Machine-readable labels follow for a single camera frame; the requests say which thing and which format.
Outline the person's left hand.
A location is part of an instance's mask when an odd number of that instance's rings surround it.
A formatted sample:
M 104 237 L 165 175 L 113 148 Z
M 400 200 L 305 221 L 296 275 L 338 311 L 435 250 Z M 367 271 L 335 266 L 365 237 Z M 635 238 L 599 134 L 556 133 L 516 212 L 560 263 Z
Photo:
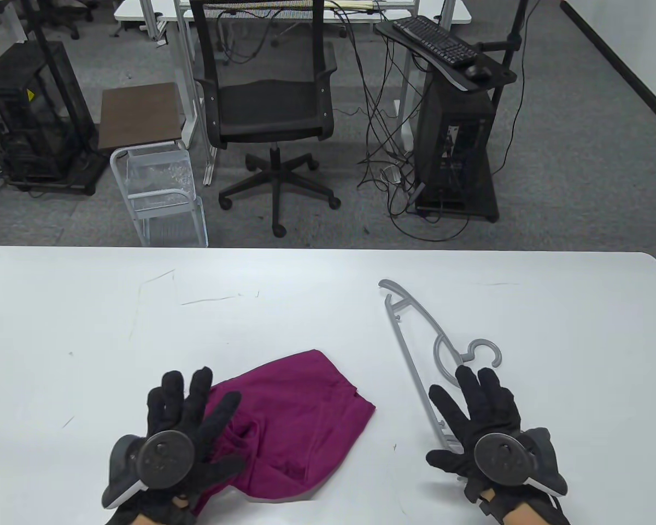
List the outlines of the person's left hand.
M 228 392 L 207 415 L 212 381 L 203 367 L 185 388 L 173 370 L 148 393 L 146 435 L 122 436 L 110 453 L 101 498 L 114 512 L 110 524 L 194 524 L 202 497 L 243 472 L 245 459 L 235 453 L 212 458 L 242 399 Z

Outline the person's right hand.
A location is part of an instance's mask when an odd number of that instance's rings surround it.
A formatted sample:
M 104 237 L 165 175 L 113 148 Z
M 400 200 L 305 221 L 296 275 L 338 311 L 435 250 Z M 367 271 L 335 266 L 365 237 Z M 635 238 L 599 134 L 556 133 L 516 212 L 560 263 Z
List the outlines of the person's right hand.
M 431 450 L 428 465 L 462 477 L 466 499 L 496 523 L 568 524 L 559 503 L 568 485 L 549 430 L 523 430 L 514 395 L 493 369 L 460 365 L 455 377 L 467 413 L 436 384 L 428 395 L 463 451 Z

